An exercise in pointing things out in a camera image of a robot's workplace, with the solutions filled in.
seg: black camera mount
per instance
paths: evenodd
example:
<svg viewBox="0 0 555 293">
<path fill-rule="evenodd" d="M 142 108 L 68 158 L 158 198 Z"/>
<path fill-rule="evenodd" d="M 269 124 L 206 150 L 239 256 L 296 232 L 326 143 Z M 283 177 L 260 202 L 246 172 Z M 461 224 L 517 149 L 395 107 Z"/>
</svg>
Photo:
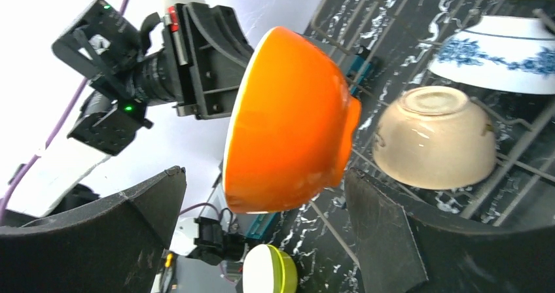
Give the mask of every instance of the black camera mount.
<svg viewBox="0 0 555 293">
<path fill-rule="evenodd" d="M 163 23 L 163 48 L 147 55 Z M 230 116 L 253 49 L 230 7 L 176 4 L 140 30 L 95 0 L 52 45 L 54 54 L 95 89 L 68 137 L 116 156 L 142 127 L 148 106 L 175 102 L 178 116 Z"/>
</svg>

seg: camera lens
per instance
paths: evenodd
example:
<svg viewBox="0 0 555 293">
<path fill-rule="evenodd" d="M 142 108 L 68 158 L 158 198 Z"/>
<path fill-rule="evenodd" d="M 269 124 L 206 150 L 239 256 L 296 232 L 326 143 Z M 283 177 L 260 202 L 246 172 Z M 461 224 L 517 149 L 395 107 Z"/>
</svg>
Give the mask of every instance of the camera lens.
<svg viewBox="0 0 555 293">
<path fill-rule="evenodd" d="M 167 68 L 164 49 L 147 56 L 128 76 L 127 91 L 134 99 L 149 106 L 175 101 Z"/>
</svg>

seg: blue floral pattern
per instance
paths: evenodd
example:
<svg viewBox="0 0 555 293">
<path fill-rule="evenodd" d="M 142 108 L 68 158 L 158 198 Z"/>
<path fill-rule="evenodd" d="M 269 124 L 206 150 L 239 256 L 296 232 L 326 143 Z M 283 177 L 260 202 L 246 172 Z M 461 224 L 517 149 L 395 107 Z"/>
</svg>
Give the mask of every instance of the blue floral pattern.
<svg viewBox="0 0 555 293">
<path fill-rule="evenodd" d="M 523 71 L 548 77 L 555 75 L 555 49 L 542 47 L 536 56 L 522 61 L 507 61 L 505 58 L 491 56 L 480 49 L 478 41 L 470 39 L 452 39 L 439 50 L 437 54 L 439 63 L 455 62 L 458 67 L 462 65 L 483 65 L 485 61 L 504 65 L 509 71 Z"/>
</svg>

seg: white backdrop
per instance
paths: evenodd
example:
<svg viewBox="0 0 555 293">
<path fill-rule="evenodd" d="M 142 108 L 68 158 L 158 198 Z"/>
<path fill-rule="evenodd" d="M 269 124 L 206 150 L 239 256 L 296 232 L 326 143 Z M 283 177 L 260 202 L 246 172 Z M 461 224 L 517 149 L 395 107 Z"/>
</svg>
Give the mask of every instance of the white backdrop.
<svg viewBox="0 0 555 293">
<path fill-rule="evenodd" d="M 26 163 L 44 143 L 81 81 L 77 72 L 54 57 L 50 45 L 91 1 L 0 0 L 4 17 L 0 29 L 4 60 L 0 181 L 7 182 L 16 166 Z M 106 1 L 119 7 L 122 0 Z M 319 0 L 206 2 L 234 7 L 247 38 L 256 44 L 274 26 L 303 32 Z M 162 12 L 164 7 L 163 0 L 131 0 L 126 17 L 140 26 L 146 15 Z M 162 44 L 159 29 L 152 34 L 152 41 L 152 50 L 158 50 Z M 65 137 L 76 117 L 74 111 L 58 137 Z M 149 109 L 147 118 L 154 122 L 153 129 L 141 129 L 122 154 L 97 167 L 83 183 L 106 196 L 164 168 L 181 165 L 187 169 L 188 182 L 184 207 L 206 200 L 223 156 L 228 119 L 178 118 L 171 105 Z"/>
</svg>

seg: white bowl with blue floral pattern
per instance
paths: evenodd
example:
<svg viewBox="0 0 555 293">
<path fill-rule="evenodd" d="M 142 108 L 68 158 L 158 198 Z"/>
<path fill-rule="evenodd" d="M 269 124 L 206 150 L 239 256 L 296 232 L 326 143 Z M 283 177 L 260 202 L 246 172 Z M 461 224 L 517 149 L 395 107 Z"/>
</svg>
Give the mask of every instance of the white bowl with blue floral pattern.
<svg viewBox="0 0 555 293">
<path fill-rule="evenodd" d="M 536 18 L 483 16 L 447 39 L 428 68 L 472 86 L 553 95 L 555 35 Z"/>
</svg>

